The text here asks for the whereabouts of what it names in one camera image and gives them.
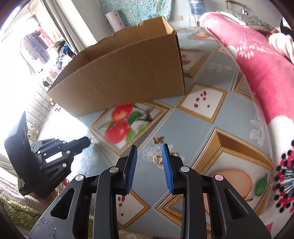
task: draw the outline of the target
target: metal screw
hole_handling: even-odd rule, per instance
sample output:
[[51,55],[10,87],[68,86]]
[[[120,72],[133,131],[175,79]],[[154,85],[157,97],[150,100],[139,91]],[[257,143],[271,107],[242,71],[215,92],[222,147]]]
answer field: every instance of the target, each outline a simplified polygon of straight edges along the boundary
[[183,167],[181,167],[181,171],[182,172],[189,172],[189,168],[187,167],[187,166],[183,166]]
[[109,171],[110,171],[111,173],[115,173],[115,172],[118,172],[119,169],[118,169],[118,167],[112,167],[112,168],[109,169]]
[[220,175],[220,174],[217,174],[217,175],[215,175],[214,177],[215,177],[215,179],[216,179],[217,181],[222,181],[222,180],[223,180],[223,176]]
[[79,174],[79,175],[77,175],[77,176],[75,177],[75,179],[76,179],[77,181],[81,181],[81,180],[84,179],[84,175]]

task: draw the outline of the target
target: blue floral fabric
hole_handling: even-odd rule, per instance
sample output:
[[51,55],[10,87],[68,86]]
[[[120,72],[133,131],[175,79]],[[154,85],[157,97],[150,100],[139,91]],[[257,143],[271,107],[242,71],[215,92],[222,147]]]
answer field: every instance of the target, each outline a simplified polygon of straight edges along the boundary
[[173,2],[174,0],[99,0],[104,17],[106,13],[117,10],[125,26],[137,25],[159,16],[168,20]]

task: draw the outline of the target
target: cardboard box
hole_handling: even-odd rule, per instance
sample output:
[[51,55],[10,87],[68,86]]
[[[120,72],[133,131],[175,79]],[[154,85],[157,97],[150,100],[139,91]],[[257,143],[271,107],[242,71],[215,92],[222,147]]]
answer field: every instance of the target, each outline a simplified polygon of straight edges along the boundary
[[73,116],[184,95],[176,32],[164,17],[126,27],[80,52],[47,94]]

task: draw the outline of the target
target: curtain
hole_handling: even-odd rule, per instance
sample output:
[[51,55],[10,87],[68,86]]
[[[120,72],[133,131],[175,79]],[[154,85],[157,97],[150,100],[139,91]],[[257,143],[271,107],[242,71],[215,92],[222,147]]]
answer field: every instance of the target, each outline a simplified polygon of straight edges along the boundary
[[71,49],[76,53],[79,53],[87,46],[84,45],[83,41],[77,36],[71,25],[66,19],[66,14],[61,10],[56,0],[41,0],[44,7],[47,9],[49,15],[53,19],[56,27],[64,37],[66,42],[69,44]]

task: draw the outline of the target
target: white cylindrical container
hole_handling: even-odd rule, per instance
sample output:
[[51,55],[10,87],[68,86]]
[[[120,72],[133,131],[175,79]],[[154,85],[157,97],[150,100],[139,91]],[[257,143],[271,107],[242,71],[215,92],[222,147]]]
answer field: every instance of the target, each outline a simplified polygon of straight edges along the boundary
[[115,32],[125,28],[123,20],[121,19],[117,10],[107,13],[106,17]]

